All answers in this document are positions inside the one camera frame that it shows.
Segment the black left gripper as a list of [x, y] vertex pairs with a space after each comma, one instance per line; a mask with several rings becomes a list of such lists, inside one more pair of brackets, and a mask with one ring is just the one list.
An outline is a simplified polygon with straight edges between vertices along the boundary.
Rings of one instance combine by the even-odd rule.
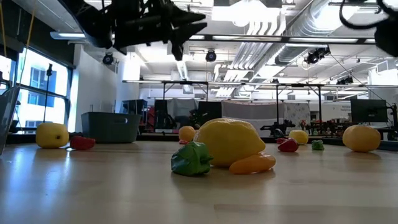
[[113, 0], [113, 47], [126, 55], [128, 46], [171, 42], [172, 54], [181, 61], [183, 43], [207, 27], [206, 22], [191, 23], [205, 18], [171, 0]]

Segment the orange-yellow toy lemon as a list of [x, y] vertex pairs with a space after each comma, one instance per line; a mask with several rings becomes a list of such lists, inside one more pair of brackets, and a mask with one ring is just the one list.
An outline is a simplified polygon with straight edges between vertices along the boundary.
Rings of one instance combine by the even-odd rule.
[[376, 150], [380, 143], [379, 131], [369, 126], [352, 125], [343, 133], [343, 144], [354, 152]]
[[192, 126], [183, 126], [178, 131], [178, 138], [180, 141], [190, 142], [193, 140], [195, 134], [196, 131]]

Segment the yellow toy lemon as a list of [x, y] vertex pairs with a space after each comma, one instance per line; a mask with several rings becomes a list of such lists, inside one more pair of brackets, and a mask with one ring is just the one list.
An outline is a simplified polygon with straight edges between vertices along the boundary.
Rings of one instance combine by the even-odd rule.
[[289, 138], [296, 140], [299, 145], [304, 145], [308, 143], [309, 136], [303, 130], [291, 130]]
[[207, 121], [196, 131], [193, 140], [207, 146], [213, 157], [211, 165], [216, 167], [229, 167], [232, 163], [266, 148], [251, 123], [230, 118]]
[[64, 124], [41, 123], [36, 130], [35, 141], [44, 149], [60, 148], [69, 142], [69, 133]]

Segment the orange toy chili pepper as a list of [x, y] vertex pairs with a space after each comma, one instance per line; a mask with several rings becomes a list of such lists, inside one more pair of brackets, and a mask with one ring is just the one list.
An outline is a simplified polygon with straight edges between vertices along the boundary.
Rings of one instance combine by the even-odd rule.
[[229, 171], [235, 175], [247, 175], [267, 171], [273, 168], [275, 164], [276, 159], [274, 156], [259, 153], [232, 163]]

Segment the black fabric panel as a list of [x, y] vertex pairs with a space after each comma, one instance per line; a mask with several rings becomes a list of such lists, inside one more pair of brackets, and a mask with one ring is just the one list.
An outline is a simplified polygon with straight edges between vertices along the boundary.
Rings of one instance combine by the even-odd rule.
[[164, 129], [167, 118], [167, 100], [155, 100], [155, 129]]
[[200, 101], [198, 104], [200, 125], [207, 121], [222, 118], [222, 104], [220, 101]]

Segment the black storage cabinet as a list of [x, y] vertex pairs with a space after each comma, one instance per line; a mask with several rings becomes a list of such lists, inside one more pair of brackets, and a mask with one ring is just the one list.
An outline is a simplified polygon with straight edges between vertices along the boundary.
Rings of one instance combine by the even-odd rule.
[[120, 113], [141, 115], [140, 124], [147, 122], [147, 101], [146, 100], [124, 100], [121, 103]]

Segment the white fabric curtain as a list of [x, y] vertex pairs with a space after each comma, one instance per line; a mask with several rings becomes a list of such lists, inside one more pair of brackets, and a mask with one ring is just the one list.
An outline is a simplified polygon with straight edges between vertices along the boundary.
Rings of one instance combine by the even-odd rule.
[[277, 120], [284, 120], [285, 105], [279, 103], [245, 103], [242, 101], [222, 101], [221, 112], [223, 118], [238, 119], [251, 123], [262, 138], [268, 138], [269, 130], [261, 131], [263, 126], [271, 126]]

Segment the teal plastic basket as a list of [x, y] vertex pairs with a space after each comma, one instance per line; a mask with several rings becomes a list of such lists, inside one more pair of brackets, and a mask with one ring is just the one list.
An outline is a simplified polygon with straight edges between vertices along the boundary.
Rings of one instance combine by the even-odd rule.
[[132, 143], [140, 120], [138, 114], [87, 112], [81, 115], [82, 133], [99, 144]]

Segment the black tripod stand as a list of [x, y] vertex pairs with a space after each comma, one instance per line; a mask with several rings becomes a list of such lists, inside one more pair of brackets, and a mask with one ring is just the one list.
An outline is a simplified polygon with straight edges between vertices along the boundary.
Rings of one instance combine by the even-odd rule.
[[43, 116], [43, 123], [45, 122], [45, 117], [46, 117], [46, 110], [47, 110], [47, 101], [48, 101], [48, 95], [49, 95], [49, 83], [50, 83], [50, 77], [52, 76], [52, 67], [53, 64], [50, 63], [49, 67], [46, 71], [46, 77], [47, 77], [47, 84], [46, 84], [46, 90], [45, 90], [45, 103], [44, 103], [44, 116]]

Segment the large glass window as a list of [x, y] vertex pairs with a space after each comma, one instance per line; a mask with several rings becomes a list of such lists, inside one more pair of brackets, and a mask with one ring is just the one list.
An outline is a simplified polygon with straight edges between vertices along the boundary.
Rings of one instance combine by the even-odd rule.
[[34, 133], [43, 123], [46, 71], [52, 63], [52, 76], [45, 123], [68, 124], [70, 114], [70, 86], [72, 69], [33, 50], [24, 49], [15, 60], [0, 55], [0, 94], [17, 85], [21, 88], [14, 112], [16, 127], [21, 134]]

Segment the black computer monitor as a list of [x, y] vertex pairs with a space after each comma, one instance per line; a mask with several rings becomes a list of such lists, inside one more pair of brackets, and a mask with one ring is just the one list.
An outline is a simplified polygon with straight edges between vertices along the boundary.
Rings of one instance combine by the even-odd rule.
[[385, 123], [388, 121], [385, 100], [351, 99], [351, 116], [354, 123]]

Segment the dark grey clear basket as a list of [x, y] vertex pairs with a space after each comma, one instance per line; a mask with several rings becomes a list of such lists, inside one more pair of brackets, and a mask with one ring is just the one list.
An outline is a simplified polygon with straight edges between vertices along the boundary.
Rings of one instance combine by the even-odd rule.
[[0, 95], [0, 156], [6, 145], [11, 127], [20, 88], [15, 86]]

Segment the black metal workstation frame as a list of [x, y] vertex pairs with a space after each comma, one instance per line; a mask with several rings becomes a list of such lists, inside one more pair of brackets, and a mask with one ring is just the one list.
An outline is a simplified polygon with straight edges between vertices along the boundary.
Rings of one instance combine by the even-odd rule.
[[205, 92], [205, 100], [208, 101], [208, 91], [210, 86], [219, 86], [219, 87], [241, 87], [241, 86], [271, 86], [274, 87], [275, 97], [276, 99], [271, 100], [274, 102], [274, 111], [272, 115], [269, 115], [269, 118], [266, 120], [272, 121], [277, 125], [280, 125], [280, 117], [279, 117], [279, 102], [285, 101], [279, 98], [279, 95], [282, 93], [283, 89], [279, 87], [317, 87], [318, 88], [318, 109], [319, 116], [322, 119], [322, 97], [321, 97], [321, 88], [323, 85], [321, 84], [302, 84], [302, 83], [244, 83], [244, 82], [204, 82], [204, 81], [190, 81], [190, 80], [123, 80], [123, 83], [137, 83], [137, 84], [162, 84], [163, 85], [163, 94], [162, 99], [165, 100], [165, 93], [167, 92], [166, 86], [171, 84], [172, 86], [175, 84], [178, 85], [198, 85], [199, 87], [206, 86]]

